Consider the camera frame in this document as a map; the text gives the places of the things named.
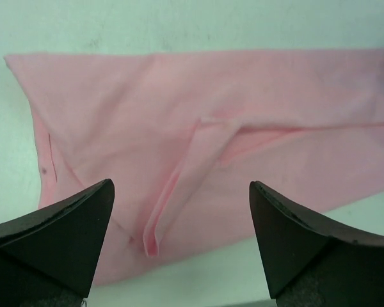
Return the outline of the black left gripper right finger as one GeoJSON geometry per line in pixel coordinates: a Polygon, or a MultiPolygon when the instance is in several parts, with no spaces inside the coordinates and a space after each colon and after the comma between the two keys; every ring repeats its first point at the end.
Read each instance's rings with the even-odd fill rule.
{"type": "Polygon", "coordinates": [[[384,307],[384,236],[330,219],[262,182],[250,184],[249,199],[278,306],[384,307]]]}

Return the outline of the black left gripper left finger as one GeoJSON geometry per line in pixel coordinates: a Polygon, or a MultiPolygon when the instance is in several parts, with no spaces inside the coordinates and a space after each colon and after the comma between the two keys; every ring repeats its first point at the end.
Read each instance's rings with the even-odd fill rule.
{"type": "Polygon", "coordinates": [[[115,199],[110,179],[0,224],[0,306],[85,306],[115,199]]]}

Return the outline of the pink t-shirt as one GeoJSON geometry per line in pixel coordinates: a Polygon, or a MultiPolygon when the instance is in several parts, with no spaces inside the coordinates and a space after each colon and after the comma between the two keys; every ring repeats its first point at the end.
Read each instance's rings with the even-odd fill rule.
{"type": "Polygon", "coordinates": [[[41,207],[105,178],[98,285],[254,233],[260,180],[316,211],[384,191],[384,49],[13,54],[41,207]]]}

